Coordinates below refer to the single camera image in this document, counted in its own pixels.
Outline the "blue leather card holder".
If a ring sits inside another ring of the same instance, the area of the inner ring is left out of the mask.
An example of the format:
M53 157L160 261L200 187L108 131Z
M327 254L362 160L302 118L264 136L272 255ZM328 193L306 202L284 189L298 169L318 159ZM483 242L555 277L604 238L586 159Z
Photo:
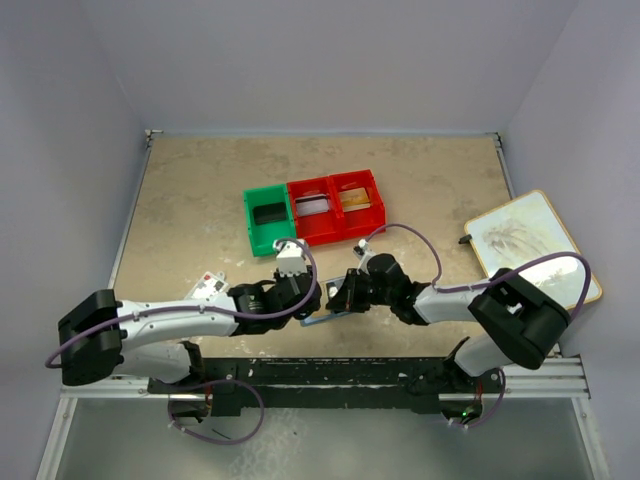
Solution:
M344 283L344 279L345 277L342 276L342 277L336 277L333 279L325 280L320 283L321 291L322 291L320 309L312 313L310 316L306 317L305 319L300 320L299 324L302 327L319 325L334 319L338 319L338 318L350 315L350 312L334 312L326 308L326 304L338 292L338 290Z

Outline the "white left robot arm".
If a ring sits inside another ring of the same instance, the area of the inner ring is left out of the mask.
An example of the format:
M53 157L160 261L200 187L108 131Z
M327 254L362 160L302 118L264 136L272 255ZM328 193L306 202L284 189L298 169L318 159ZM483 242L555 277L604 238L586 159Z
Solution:
M60 347L46 365L60 369L66 386L120 374L194 392L204 384L206 369L189 338L262 335L290 319L305 319L320 306L321 288L311 271L174 302L119 301L113 290L102 289L59 321Z

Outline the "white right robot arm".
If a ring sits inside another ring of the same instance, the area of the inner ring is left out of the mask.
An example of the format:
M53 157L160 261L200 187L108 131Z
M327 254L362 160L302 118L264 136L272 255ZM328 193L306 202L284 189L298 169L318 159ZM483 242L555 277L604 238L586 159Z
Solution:
M388 307L407 325L475 321L482 327L483 334L462 341L447 358L445 380L456 391L506 365L539 369L571 322L562 305L509 268L485 284L439 288L411 280L387 253L348 270L326 304L333 313L365 313L373 306Z

